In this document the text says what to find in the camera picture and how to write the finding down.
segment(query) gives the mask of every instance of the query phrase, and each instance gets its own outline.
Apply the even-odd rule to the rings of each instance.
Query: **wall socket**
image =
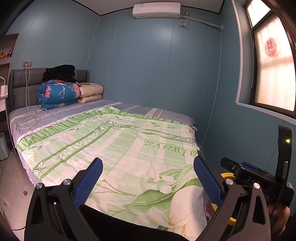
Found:
[[[24,61],[23,63],[22,63],[22,67],[25,67],[26,66],[26,63],[27,63],[27,67],[29,67],[29,66],[32,66],[32,61]]]

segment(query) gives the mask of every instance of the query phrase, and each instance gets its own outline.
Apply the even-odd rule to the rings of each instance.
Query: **blue gripper pad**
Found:
[[[100,158],[96,158],[95,163],[88,170],[88,172],[85,174],[85,176],[75,189],[75,197],[73,202],[77,208],[81,204],[85,204],[102,172],[103,162]]]
[[[193,168],[211,203],[221,206],[223,202],[221,187],[199,156],[194,158]]]
[[[244,166],[244,167],[247,167],[247,168],[249,168],[249,169],[251,169],[251,170],[254,170],[254,171],[259,171],[259,168],[258,167],[255,167],[255,166],[253,166],[252,164],[250,164],[250,163],[247,163],[247,162],[245,162],[245,161],[243,161],[242,163],[241,163],[241,165],[242,166]]]

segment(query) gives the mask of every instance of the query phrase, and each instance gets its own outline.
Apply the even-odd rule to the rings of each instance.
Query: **window sill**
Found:
[[[249,109],[252,109],[252,110],[262,112],[264,114],[271,115],[271,116],[273,116],[275,118],[278,118],[280,120],[283,120],[285,122],[288,122],[288,123],[296,126],[296,119],[293,119],[293,118],[288,117],[286,115],[282,115],[280,113],[277,113],[277,112],[274,112],[274,111],[271,111],[271,110],[267,110],[267,109],[264,109],[264,108],[260,108],[260,107],[257,107],[257,106],[249,105],[249,104],[244,104],[244,103],[239,103],[239,102],[236,102],[236,104],[239,105],[239,106],[243,106],[243,107],[246,107],[246,108],[249,108]]]

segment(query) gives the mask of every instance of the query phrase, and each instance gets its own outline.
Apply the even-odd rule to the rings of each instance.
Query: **gray trash bin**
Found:
[[[4,132],[0,133],[0,160],[5,160],[9,155],[8,146],[5,139]]]

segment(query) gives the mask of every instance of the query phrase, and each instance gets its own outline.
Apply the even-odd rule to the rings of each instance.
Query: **pillow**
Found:
[[[103,93],[103,87],[95,83],[82,83],[79,85],[79,97],[87,97]]]
[[[102,95],[101,94],[78,98],[77,99],[77,102],[79,102],[79,103],[86,103],[86,102],[89,102],[89,101],[100,100],[100,99],[102,99]]]

